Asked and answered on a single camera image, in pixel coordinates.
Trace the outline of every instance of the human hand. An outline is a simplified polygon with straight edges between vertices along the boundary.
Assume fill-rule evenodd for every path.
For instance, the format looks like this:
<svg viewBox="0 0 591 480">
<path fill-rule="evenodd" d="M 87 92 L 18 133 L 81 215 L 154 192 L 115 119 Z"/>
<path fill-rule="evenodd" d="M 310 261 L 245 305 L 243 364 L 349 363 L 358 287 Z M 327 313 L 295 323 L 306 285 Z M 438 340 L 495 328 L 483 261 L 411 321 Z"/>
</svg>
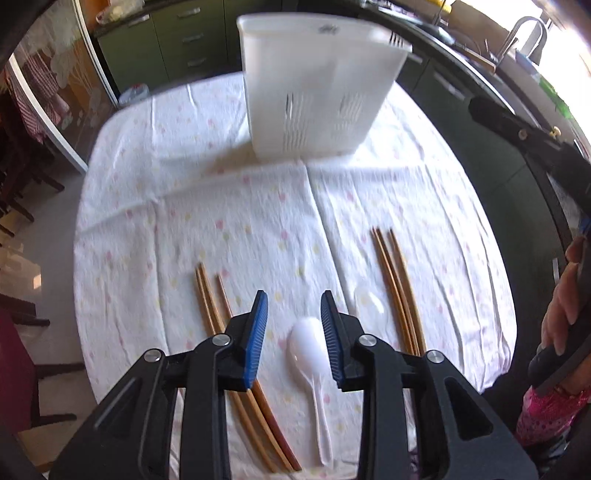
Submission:
<svg viewBox="0 0 591 480">
<path fill-rule="evenodd" d="M 554 345 L 558 355 L 564 354 L 569 326 L 579 316 L 579 291 L 577 289 L 577 269 L 583 256 L 584 237 L 578 236 L 566 250 L 566 266 L 560 281 L 554 289 L 552 300 L 542 321 L 542 347 Z M 571 395 L 591 387 L 591 355 L 589 355 L 560 386 Z"/>
</svg>

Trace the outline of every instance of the wooden chopstick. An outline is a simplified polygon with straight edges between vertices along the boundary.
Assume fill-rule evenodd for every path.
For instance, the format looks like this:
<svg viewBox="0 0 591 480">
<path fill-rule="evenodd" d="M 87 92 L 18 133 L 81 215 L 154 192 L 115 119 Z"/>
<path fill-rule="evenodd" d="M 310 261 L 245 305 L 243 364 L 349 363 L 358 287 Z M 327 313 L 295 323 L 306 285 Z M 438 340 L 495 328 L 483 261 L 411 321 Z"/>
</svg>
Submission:
<svg viewBox="0 0 591 480">
<path fill-rule="evenodd" d="M 203 279 L 201 277 L 199 270 L 195 270 L 195 275 L 197 277 L 197 285 L 199 287 L 199 296 L 201 298 L 201 301 L 203 302 L 204 309 L 206 312 L 206 318 L 207 318 L 207 322 L 209 325 L 210 334 L 215 335 L 216 333 L 218 333 L 218 331 L 214 327 L 214 324 L 213 324 L 212 314 L 211 314 L 209 303 L 207 302 L 207 297 L 206 297 L 206 293 L 205 293 L 204 282 L 203 282 Z M 246 435 L 248 436 L 251 443 L 255 446 L 255 449 L 258 452 L 258 454 L 260 455 L 261 460 L 263 461 L 263 463 L 269 469 L 270 472 L 277 473 L 279 471 L 279 469 L 277 468 L 277 465 L 271 460 L 271 458 L 267 454 L 267 450 L 263 446 L 261 439 L 258 437 L 256 430 L 251 422 L 251 419 L 249 418 L 248 414 L 246 413 L 246 409 L 244 408 L 244 405 L 242 404 L 242 400 L 241 400 L 240 396 L 238 396 L 238 392 L 230 391 L 228 393 L 230 394 L 230 399 L 232 400 L 232 404 L 234 405 L 234 407 L 236 408 L 236 411 L 238 412 L 238 417 L 240 418 L 242 426 L 244 427 L 244 430 L 246 431 Z"/>
<path fill-rule="evenodd" d="M 423 333 L 423 326 L 421 325 L 421 317 L 418 314 L 417 302 L 414 299 L 413 287 L 410 283 L 410 279 L 408 278 L 408 271 L 406 269 L 404 257 L 402 256 L 400 245 L 398 245 L 398 241 L 394 235 L 394 230 L 390 229 L 388 233 L 390 237 L 390 243 L 392 243 L 394 263 L 397 266 L 398 276 L 402 285 L 402 292 L 404 297 L 407 299 L 408 306 L 410 308 L 410 319 L 414 327 L 414 333 L 417 337 L 419 354 L 423 356 L 427 351 L 427 344 L 425 343 L 425 335 Z"/>
<path fill-rule="evenodd" d="M 230 307 L 230 303 L 228 302 L 228 297 L 226 295 L 226 289 L 223 286 L 222 278 L 220 275 L 216 275 L 216 279 L 217 279 L 217 285 L 219 286 L 219 289 L 220 289 L 220 293 L 222 294 L 223 304 L 226 309 L 226 317 L 228 319 L 231 319 L 233 317 L 232 308 Z M 290 446 L 288 445 L 287 440 L 285 439 L 285 437 L 281 433 L 281 429 L 279 428 L 279 424 L 277 423 L 275 416 L 273 415 L 273 412 L 271 411 L 271 407 L 269 406 L 269 403 L 267 402 L 267 398 L 266 398 L 265 394 L 263 393 L 263 390 L 261 388 L 261 384 L 259 383 L 258 380 L 255 380 L 254 383 L 252 384 L 252 393 L 255 397 L 256 402 L 258 403 L 259 407 L 261 408 L 261 411 L 262 411 L 263 416 L 265 417 L 265 420 L 269 424 L 269 428 L 273 432 L 273 435 L 275 436 L 277 443 L 281 447 L 281 450 L 283 450 L 283 453 L 287 457 L 287 460 L 289 461 L 290 465 L 292 466 L 292 468 L 296 472 L 300 472 L 301 465 L 297 461 L 296 456 L 294 455 L 293 451 L 291 450 Z"/>
<path fill-rule="evenodd" d="M 213 299 L 212 288 L 209 284 L 209 280 L 207 278 L 207 272 L 205 271 L 205 266 L 203 265 L 203 263 L 199 264 L 199 273 L 201 274 L 202 282 L 203 282 L 203 285 L 205 286 L 206 298 L 209 301 L 210 305 L 212 306 L 213 324 L 216 327 L 216 333 L 223 333 L 225 330 L 225 326 L 224 326 L 224 324 L 222 322 L 222 318 L 220 317 L 220 314 L 217 310 L 215 300 Z M 267 439 L 269 440 L 269 442 L 271 442 L 271 445 L 273 446 L 275 453 L 277 454 L 277 456 L 281 460 L 281 463 L 283 463 L 283 466 L 285 467 L 285 469 L 288 472 L 293 472 L 294 471 L 293 467 L 291 466 L 291 464 L 289 463 L 289 461 L 285 457 L 283 450 L 281 450 L 281 448 L 279 447 L 279 444 L 277 443 L 277 440 L 275 439 L 273 432 L 269 428 L 269 425 L 268 425 L 267 421 L 265 420 L 264 415 L 262 414 L 260 406 L 258 405 L 258 403 L 256 403 L 255 397 L 252 394 L 251 390 L 246 391 L 246 400 L 247 400 L 251 410 L 255 414 L 255 417 L 258 420 L 261 428 L 263 429 L 263 432 L 265 432 Z"/>
<path fill-rule="evenodd" d="M 394 279 L 394 266 L 392 264 L 392 259 L 390 259 L 388 250 L 386 249 L 382 232 L 377 228 L 373 228 L 372 234 L 374 236 L 376 250 L 378 251 L 378 256 L 382 264 L 382 273 L 384 274 L 386 284 L 389 288 L 390 297 L 392 298 L 392 302 L 394 302 L 394 307 L 396 309 L 398 323 L 402 332 L 402 339 L 404 341 L 404 348 L 407 353 L 416 355 L 418 352 L 418 346 L 416 345 L 416 338 L 414 338 L 414 329 L 409 324 L 409 321 L 406 317 L 406 312 L 402 304 L 401 292 L 398 289 Z"/>
<path fill-rule="evenodd" d="M 419 348 L 419 345 L 418 345 L 417 332 L 414 330 L 414 324 L 413 324 L 413 321 L 411 318 L 410 306 L 408 304 L 408 299 L 407 299 L 407 296 L 405 295 L 404 289 L 402 288 L 402 282 L 400 281 L 400 276 L 398 275 L 398 269 L 396 268 L 396 265 L 392 260 L 392 256 L 390 256 L 390 251 L 386 245 L 386 241 L 384 240 L 384 236 L 382 234 L 382 231 L 379 228 L 377 228 L 376 230 L 377 230 L 380 242 L 386 252 L 386 258 L 388 260 L 388 265 L 389 265 L 390 269 L 392 270 L 392 277 L 394 278 L 394 284 L 396 285 L 396 290 L 398 291 L 398 294 L 400 295 L 400 299 L 402 300 L 402 308 L 404 309 L 404 319 L 406 321 L 407 328 L 410 331 L 411 339 L 413 341 L 413 355 L 420 356 L 421 349 Z"/>
</svg>

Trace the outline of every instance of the floor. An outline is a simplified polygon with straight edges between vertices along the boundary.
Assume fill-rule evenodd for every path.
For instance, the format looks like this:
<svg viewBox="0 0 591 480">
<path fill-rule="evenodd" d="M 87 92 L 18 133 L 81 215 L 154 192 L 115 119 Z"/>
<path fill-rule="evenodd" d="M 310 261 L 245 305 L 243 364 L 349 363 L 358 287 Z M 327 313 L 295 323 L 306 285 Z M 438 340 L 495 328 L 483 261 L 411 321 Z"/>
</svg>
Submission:
<svg viewBox="0 0 591 480">
<path fill-rule="evenodd" d="M 0 233 L 0 293 L 35 303 L 49 327 L 18 327 L 36 364 L 82 361 L 73 294 L 73 241 L 84 177 L 63 163 L 48 171 L 66 189 L 56 193 L 31 183 L 21 203 L 33 214 L 30 223 L 16 212 L 2 218 L 16 235 Z M 86 372 L 39 382 L 41 414 L 75 413 L 85 418 L 96 406 Z"/>
</svg>

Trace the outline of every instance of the white tablecloth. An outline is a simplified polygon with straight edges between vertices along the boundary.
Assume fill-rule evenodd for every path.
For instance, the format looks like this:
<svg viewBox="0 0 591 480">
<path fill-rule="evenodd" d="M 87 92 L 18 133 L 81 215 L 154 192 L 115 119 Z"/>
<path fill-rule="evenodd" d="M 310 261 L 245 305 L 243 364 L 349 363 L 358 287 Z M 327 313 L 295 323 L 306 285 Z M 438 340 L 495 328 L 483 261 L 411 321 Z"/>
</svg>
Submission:
<svg viewBox="0 0 591 480">
<path fill-rule="evenodd" d="M 223 276 L 235 314 L 269 294 L 258 378 L 300 463 L 301 478 L 352 478 L 361 394 L 328 382 L 335 465 L 322 468 L 312 399 L 288 367 L 285 340 L 319 317 L 331 289 L 341 311 L 398 348 L 391 308 L 363 315 L 355 291 L 388 297 L 370 228 L 394 228 L 428 348 L 480 391 L 509 368 L 517 334 L 495 238 L 461 165 L 394 84 L 365 142 L 346 158 L 259 164 L 241 74 L 183 86 L 116 114 L 86 177 L 74 245 L 76 314 L 97 400 L 148 348 L 167 354 L 206 337 L 194 268 Z M 228 408 L 234 477 L 261 462 Z M 180 409 L 173 434 L 177 469 Z"/>
</svg>

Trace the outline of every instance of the plastic container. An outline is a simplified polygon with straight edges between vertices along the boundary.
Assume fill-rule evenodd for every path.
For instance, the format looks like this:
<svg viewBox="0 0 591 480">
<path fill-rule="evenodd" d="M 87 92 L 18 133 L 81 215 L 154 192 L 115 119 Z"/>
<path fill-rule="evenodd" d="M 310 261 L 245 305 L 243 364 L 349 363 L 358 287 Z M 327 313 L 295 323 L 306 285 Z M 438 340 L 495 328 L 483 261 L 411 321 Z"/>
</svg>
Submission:
<svg viewBox="0 0 591 480">
<path fill-rule="evenodd" d="M 107 8 L 102 10 L 96 16 L 96 22 L 99 25 L 106 25 L 111 22 L 117 22 L 122 18 L 134 14 L 144 6 L 144 0 L 117 0 L 111 2 Z"/>
<path fill-rule="evenodd" d="M 390 44 L 380 25 L 332 15 L 254 14 L 237 23 L 262 160 L 355 151 L 412 49 Z"/>
<path fill-rule="evenodd" d="M 150 96 L 150 89 L 145 83 L 132 85 L 119 97 L 119 106 L 126 107 L 141 102 Z"/>
</svg>

